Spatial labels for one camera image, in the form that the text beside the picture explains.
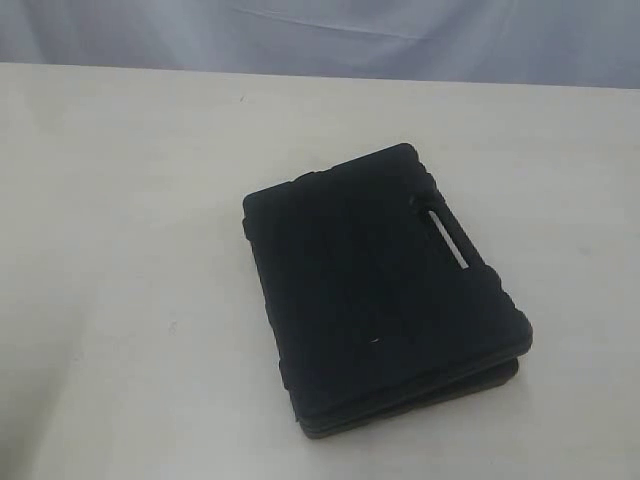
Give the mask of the white backdrop curtain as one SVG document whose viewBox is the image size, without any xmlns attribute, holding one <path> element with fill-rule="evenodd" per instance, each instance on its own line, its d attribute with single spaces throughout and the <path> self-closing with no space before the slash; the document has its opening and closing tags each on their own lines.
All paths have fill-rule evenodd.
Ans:
<svg viewBox="0 0 640 480">
<path fill-rule="evenodd" d="M 5 1 L 5 61 L 635 89 L 635 1 Z"/>
</svg>

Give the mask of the black plastic tool case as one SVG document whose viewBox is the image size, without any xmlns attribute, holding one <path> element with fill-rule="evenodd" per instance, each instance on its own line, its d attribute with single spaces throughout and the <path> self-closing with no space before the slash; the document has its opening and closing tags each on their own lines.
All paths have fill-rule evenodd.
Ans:
<svg viewBox="0 0 640 480">
<path fill-rule="evenodd" d="M 251 193 L 243 212 L 311 439 L 502 385 L 532 345 L 410 144 Z"/>
</svg>

